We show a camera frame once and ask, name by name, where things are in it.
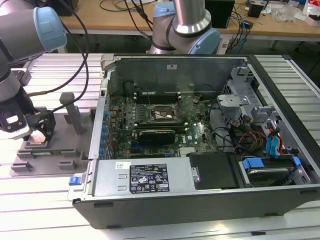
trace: white label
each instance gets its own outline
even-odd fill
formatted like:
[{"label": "white label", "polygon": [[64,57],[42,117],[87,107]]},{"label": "white label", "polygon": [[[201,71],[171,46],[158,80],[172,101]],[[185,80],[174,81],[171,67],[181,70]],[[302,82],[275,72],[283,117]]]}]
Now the white label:
[{"label": "white label", "polygon": [[177,70],[177,65],[176,64],[169,64],[166,66],[167,70]]},{"label": "white label", "polygon": [[115,163],[115,169],[129,169],[130,165],[130,161],[117,161]]},{"label": "white label", "polygon": [[35,156],[51,155],[51,152],[33,152],[32,155],[35,155]]}]

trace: blue latch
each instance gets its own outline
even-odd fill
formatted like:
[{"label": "blue latch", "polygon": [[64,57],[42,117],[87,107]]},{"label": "blue latch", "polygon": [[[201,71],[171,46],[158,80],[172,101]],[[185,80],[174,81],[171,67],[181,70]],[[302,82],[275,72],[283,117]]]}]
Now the blue latch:
[{"label": "blue latch", "polygon": [[244,169],[264,168],[265,165],[260,157],[249,157],[242,161]]},{"label": "blue latch", "polygon": [[301,165],[300,159],[297,156],[293,157],[293,161],[297,167]]},{"label": "blue latch", "polygon": [[71,176],[69,178],[69,186],[81,185],[81,176]]}]

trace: cable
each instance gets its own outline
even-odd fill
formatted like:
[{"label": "cable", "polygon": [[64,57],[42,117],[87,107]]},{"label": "cable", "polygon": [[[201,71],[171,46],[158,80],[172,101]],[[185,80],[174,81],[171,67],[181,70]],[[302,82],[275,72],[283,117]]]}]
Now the cable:
[{"label": "cable", "polygon": [[136,24],[136,22],[135,22],[135,20],[134,20],[134,18],[133,18],[133,16],[132,16],[132,14],[131,14],[130,8],[129,8],[128,3],[127,3],[127,0],[124,0],[124,3],[125,3],[125,6],[126,6],[128,12],[129,12],[129,15],[130,15],[130,18],[131,18],[131,20],[132,20],[132,22],[133,22],[133,25],[135,26],[135,28],[137,29],[137,31],[138,31],[145,39],[149,39],[150,41],[152,41],[152,39],[151,39],[150,36],[148,36],[144,31],[141,31],[141,30],[138,28],[138,26],[137,26],[137,24]]},{"label": "cable", "polygon": [[79,21],[79,23],[81,24],[83,30],[84,30],[84,33],[85,33],[85,40],[86,40],[86,48],[85,48],[85,55],[84,53],[82,52],[80,46],[78,45],[77,41],[73,38],[71,32],[69,31],[69,29],[62,23],[63,27],[65,28],[65,30],[67,31],[67,33],[70,35],[71,39],[74,41],[76,47],[79,49],[79,51],[81,52],[81,55],[83,57],[83,62],[84,62],[84,65],[85,65],[85,73],[86,73],[86,78],[85,78],[85,84],[84,84],[84,88],[83,88],[83,91],[81,92],[81,94],[76,97],[74,100],[66,103],[66,104],[63,104],[59,107],[56,107],[55,109],[53,109],[52,111],[50,112],[47,112],[45,113],[42,117],[45,117],[49,114],[52,114],[60,109],[63,109],[65,108],[66,106],[70,105],[70,104],[73,104],[75,103],[76,101],[78,101],[79,99],[82,98],[82,96],[85,94],[85,92],[87,91],[87,88],[88,88],[88,84],[89,84],[89,69],[88,69],[88,63],[87,63],[87,58],[88,58],[88,55],[89,55],[89,35],[88,35],[88,31],[87,31],[87,28],[86,26],[84,25],[84,23],[82,22],[82,20],[79,18],[79,16],[75,13],[75,11],[69,7],[63,0],[58,0],[62,5],[64,5],[64,7],[66,9],[68,9],[75,17],[76,19]]},{"label": "cable", "polygon": [[22,59],[22,60],[19,60],[19,61],[11,62],[11,63],[9,63],[9,66],[13,66],[13,65],[17,65],[17,64],[25,64],[25,63],[27,63],[27,62],[33,61],[33,60],[41,57],[42,54],[39,54],[39,55],[30,57],[30,58],[27,58],[27,59]]},{"label": "cable", "polygon": [[138,6],[134,0],[131,0],[132,4],[134,5],[135,7],[135,10],[137,11],[137,13],[140,15],[140,17],[142,19],[144,19],[144,21],[146,22],[146,24],[148,25],[149,29],[152,31],[152,27],[150,26],[150,21],[148,21],[148,15],[145,13],[145,10],[144,10],[144,6],[142,4],[142,1],[139,0],[140,2],[140,6]]},{"label": "cable", "polygon": [[309,73],[307,74],[308,76],[310,76],[310,74],[313,72],[313,70],[316,68],[316,66],[318,65],[318,63],[320,63],[320,59],[318,61],[316,61],[316,63],[313,65],[313,67],[310,69]]},{"label": "cable", "polygon": [[[100,4],[99,4],[100,8],[103,9],[103,10],[105,10],[105,11],[108,11],[108,12],[126,12],[126,11],[128,11],[127,8],[122,8],[122,7],[118,6],[118,4],[124,2],[124,0],[117,1],[116,3],[115,3],[114,1],[112,1],[113,6],[114,6],[116,9],[118,9],[118,10],[108,9],[108,8],[103,7],[102,4],[103,4],[105,1],[106,1],[106,0],[102,0],[102,1],[100,2]],[[154,3],[154,2],[157,2],[157,0],[143,3],[143,5],[151,4],[151,3]],[[130,11],[136,11],[136,8],[135,8],[135,7],[130,7],[129,10],[130,10]]]},{"label": "cable", "polygon": [[143,12],[143,15],[140,14],[140,12],[137,10],[137,12],[140,14],[140,16],[145,20],[146,24],[148,25],[148,27],[150,28],[151,31],[153,31],[152,27],[150,26],[150,24],[153,25],[153,22],[151,22],[149,19],[148,19],[148,15],[145,13],[145,9],[144,9],[144,5],[142,4],[142,0],[139,0],[140,2],[140,7],[141,7],[141,10]]},{"label": "cable", "polygon": [[233,38],[233,40],[230,43],[230,46],[227,48],[226,52],[229,51],[229,50],[231,51],[233,47],[238,46],[240,44],[240,47],[236,52],[236,54],[238,54],[240,52],[240,50],[242,49],[243,45],[245,44],[245,42],[247,41],[247,37],[248,37],[248,35],[249,35],[251,30],[250,29],[249,30],[246,29],[245,23],[243,21],[243,18],[241,17],[240,14],[237,13],[237,10],[236,10],[236,8],[234,6],[233,6],[233,9],[234,9],[234,11],[232,11],[232,12],[236,16],[231,16],[231,18],[236,19],[238,21],[239,28],[238,28],[238,32],[237,32],[236,36]]},{"label": "cable", "polygon": [[[87,31],[87,28],[86,26],[84,25],[84,23],[81,21],[81,19],[79,18],[79,16],[75,13],[75,11],[73,11],[67,4],[65,5],[68,7],[68,10],[69,11],[72,11],[72,13],[74,14],[74,16],[77,18],[77,20],[79,21],[79,23],[81,24],[83,30],[84,30],[84,33],[85,33],[85,40],[86,40],[86,47],[85,47],[85,55],[83,53],[83,51],[81,50],[81,48],[79,47],[78,44],[76,44],[77,48],[79,49],[82,57],[83,57],[83,61],[80,65],[80,67],[78,68],[78,70],[73,74],[73,76],[68,80],[66,81],[65,83],[61,84],[60,86],[56,87],[56,88],[53,88],[53,89],[50,89],[50,90],[47,90],[47,91],[38,91],[38,92],[32,92],[32,93],[27,93],[25,94],[26,97],[33,97],[33,96],[39,96],[39,95],[46,95],[46,94],[49,94],[49,93],[53,93],[53,92],[56,92],[62,88],[64,88],[66,85],[68,85],[69,83],[71,83],[71,81],[73,79],[76,78],[76,76],[80,73],[80,71],[82,70],[82,68],[84,67],[84,65],[86,64],[87,62],[87,59],[88,59],[88,55],[89,55],[89,35],[88,35],[88,31]],[[68,32],[68,34],[70,35],[71,39],[75,42],[75,39],[72,37],[72,34],[71,32],[68,30],[68,28],[64,25],[63,22],[61,22],[63,27],[65,28],[65,30]]]},{"label": "cable", "polygon": [[[242,29],[246,29],[245,23],[244,23],[243,19],[240,18],[240,20],[241,20],[241,23],[242,23]],[[240,47],[239,47],[238,50],[236,51],[236,54],[239,54],[240,50],[242,49],[242,47],[243,47],[243,45],[244,45],[244,43],[245,43],[245,39],[246,39],[246,38],[247,38],[246,36],[243,38]]]},{"label": "cable", "polygon": [[229,50],[231,50],[231,49],[234,47],[235,41],[238,41],[235,45],[237,45],[237,44],[239,43],[238,35],[239,35],[240,31],[242,31],[241,21],[240,21],[240,18],[239,18],[239,17],[241,17],[241,16],[237,13],[237,10],[236,10],[236,8],[235,8],[234,6],[233,6],[233,9],[234,9],[234,11],[232,11],[232,12],[235,13],[236,16],[237,16],[237,17],[235,17],[234,19],[238,20],[239,28],[238,28],[238,32],[237,32],[235,38],[233,38],[232,42],[230,43],[230,46],[226,49],[226,52],[229,51]]}]

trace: warning label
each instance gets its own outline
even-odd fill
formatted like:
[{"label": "warning label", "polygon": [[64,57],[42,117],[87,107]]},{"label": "warning label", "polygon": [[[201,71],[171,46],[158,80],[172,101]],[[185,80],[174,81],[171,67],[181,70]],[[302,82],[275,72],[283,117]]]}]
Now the warning label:
[{"label": "warning label", "polygon": [[132,194],[169,191],[167,164],[130,166],[130,192]]}]

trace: connector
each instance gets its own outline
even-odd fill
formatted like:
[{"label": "connector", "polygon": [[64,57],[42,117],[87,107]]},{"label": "connector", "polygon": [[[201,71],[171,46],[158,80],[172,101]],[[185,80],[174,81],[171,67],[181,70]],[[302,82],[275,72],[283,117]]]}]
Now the connector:
[{"label": "connector", "polygon": [[244,20],[243,23],[246,29],[251,29],[254,26],[254,23],[248,20]]}]

